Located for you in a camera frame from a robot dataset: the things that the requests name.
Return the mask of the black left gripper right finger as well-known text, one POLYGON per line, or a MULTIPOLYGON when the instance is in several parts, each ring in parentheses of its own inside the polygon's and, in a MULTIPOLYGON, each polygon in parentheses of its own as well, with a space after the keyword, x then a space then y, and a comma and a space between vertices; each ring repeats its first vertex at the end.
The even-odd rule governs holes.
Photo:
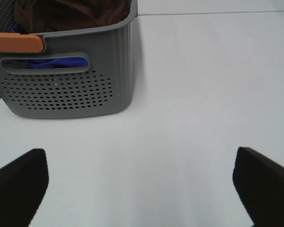
POLYGON ((238 148, 234 187, 255 227, 284 227, 284 167, 247 147, 238 148))

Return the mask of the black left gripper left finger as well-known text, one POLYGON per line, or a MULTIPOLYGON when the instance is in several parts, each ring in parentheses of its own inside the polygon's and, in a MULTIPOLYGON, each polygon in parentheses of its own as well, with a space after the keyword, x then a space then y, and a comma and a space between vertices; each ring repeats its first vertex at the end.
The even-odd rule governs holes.
POLYGON ((49 184, 44 149, 36 148, 0 169, 0 227, 27 227, 49 184))

